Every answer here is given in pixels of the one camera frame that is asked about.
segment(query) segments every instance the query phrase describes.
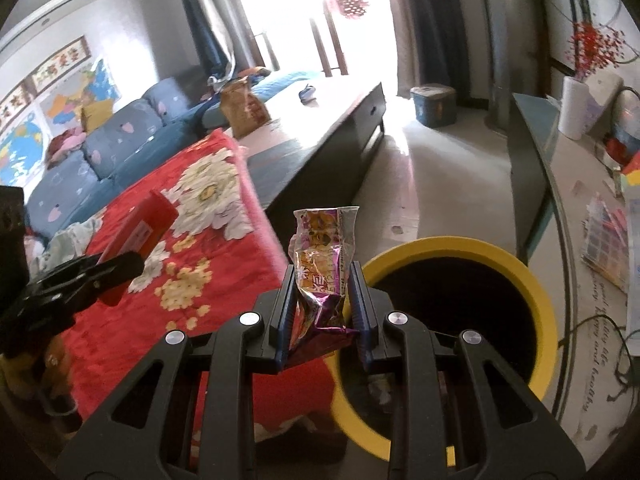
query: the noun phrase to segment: silver bolt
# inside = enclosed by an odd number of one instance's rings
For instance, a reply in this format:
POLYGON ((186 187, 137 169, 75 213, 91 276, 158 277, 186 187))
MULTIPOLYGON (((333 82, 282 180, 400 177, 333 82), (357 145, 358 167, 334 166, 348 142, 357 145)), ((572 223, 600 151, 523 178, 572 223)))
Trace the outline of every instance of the silver bolt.
POLYGON ((184 341, 184 332, 181 332, 180 330, 171 330, 171 332, 164 336, 164 340, 170 345, 177 345, 184 341))
POLYGON ((240 323, 245 326, 255 325, 258 321, 260 321, 260 315, 255 312, 245 312, 240 316, 240 323))
POLYGON ((392 312, 387 316, 387 319, 394 325, 404 325, 407 321, 409 321, 409 318, 406 316, 406 314, 402 312, 392 312))
POLYGON ((475 330, 466 330, 466 332, 462 335, 462 339, 464 339, 470 345, 477 345, 481 343, 482 336, 475 330))

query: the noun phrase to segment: couch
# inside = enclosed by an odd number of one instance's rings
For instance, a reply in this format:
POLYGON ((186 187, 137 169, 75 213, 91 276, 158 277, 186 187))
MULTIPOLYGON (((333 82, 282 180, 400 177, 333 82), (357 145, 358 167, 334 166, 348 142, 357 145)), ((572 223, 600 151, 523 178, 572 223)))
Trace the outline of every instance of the couch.
MULTIPOLYGON (((316 72, 274 72, 253 87, 263 102, 316 72)), ((29 227, 46 243, 74 222, 83 222, 127 187, 197 142, 227 126, 219 103, 191 105, 174 78, 164 79, 94 130, 80 150, 47 170, 26 204, 29 227)))

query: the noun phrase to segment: white label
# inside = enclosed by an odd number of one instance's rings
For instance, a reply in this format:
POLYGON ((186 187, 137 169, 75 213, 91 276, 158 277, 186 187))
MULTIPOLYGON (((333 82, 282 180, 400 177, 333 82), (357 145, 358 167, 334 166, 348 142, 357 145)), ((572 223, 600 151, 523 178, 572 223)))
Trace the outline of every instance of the white label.
POLYGON ((140 222, 137 227, 133 229, 133 231, 129 235, 129 238, 127 238, 127 240, 123 243, 120 251, 118 252, 118 255, 124 254, 127 251, 134 251, 135 253, 137 253, 145 244, 145 242, 149 240, 149 237, 151 236, 151 233, 153 231, 154 230, 149 227, 148 224, 146 224, 145 222, 140 222))

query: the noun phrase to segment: brown paper bag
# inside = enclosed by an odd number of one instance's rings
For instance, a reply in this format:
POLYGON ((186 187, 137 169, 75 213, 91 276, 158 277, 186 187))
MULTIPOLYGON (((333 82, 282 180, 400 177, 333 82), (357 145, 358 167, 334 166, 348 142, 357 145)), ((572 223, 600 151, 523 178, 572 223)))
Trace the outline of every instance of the brown paper bag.
POLYGON ((266 106, 252 94, 246 78, 224 86, 220 91, 220 109, 229 121, 236 139, 242 139, 271 121, 266 106))

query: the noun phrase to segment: person's hand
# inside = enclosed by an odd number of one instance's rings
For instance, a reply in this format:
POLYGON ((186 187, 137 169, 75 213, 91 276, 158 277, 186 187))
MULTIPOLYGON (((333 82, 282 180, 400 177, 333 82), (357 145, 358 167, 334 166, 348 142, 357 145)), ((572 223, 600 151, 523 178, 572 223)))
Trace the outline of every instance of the person's hand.
POLYGON ((55 399, 68 394, 72 386, 71 354, 66 352, 65 344, 60 336, 55 336, 43 353, 23 353, 12 359, 2 356, 0 367, 11 392, 20 399, 33 399, 38 384, 31 375, 31 369, 37 359, 43 359, 45 371, 39 386, 49 390, 49 397, 55 399))

